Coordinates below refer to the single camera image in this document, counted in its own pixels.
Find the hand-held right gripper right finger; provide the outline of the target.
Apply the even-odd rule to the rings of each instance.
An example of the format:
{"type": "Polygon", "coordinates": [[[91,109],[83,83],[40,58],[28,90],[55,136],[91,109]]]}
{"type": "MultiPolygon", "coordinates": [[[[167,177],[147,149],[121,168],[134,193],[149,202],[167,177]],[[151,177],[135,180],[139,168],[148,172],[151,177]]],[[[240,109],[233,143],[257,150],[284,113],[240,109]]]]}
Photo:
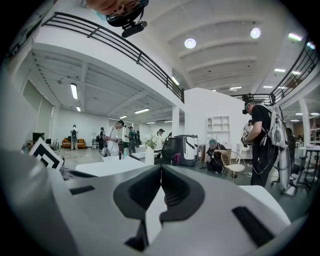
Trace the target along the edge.
{"type": "Polygon", "coordinates": [[[161,188],[167,211],[159,216],[161,223],[185,221],[189,219],[205,200],[202,185],[168,165],[161,166],[161,188]]]}

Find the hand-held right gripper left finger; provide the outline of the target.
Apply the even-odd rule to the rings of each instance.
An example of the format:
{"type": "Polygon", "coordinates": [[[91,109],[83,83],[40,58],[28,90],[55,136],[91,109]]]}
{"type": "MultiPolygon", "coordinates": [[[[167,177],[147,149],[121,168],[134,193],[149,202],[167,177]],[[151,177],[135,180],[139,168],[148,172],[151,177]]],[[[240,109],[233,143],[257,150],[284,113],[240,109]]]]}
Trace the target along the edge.
{"type": "Polygon", "coordinates": [[[140,252],[150,244],[147,235],[146,212],[155,199],[162,178],[162,167],[155,165],[139,175],[120,183],[113,192],[113,200],[121,213],[139,221],[135,236],[125,244],[140,252]]]}

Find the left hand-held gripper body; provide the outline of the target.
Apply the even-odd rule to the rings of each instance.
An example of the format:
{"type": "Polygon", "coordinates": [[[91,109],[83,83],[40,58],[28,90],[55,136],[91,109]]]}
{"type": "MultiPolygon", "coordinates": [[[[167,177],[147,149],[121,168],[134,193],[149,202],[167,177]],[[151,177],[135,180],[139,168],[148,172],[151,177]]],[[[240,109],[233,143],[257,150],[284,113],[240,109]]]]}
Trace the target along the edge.
{"type": "Polygon", "coordinates": [[[32,146],[28,155],[42,162],[46,168],[59,171],[65,181],[72,178],[70,171],[65,167],[64,157],[55,152],[41,137],[32,146]]]}

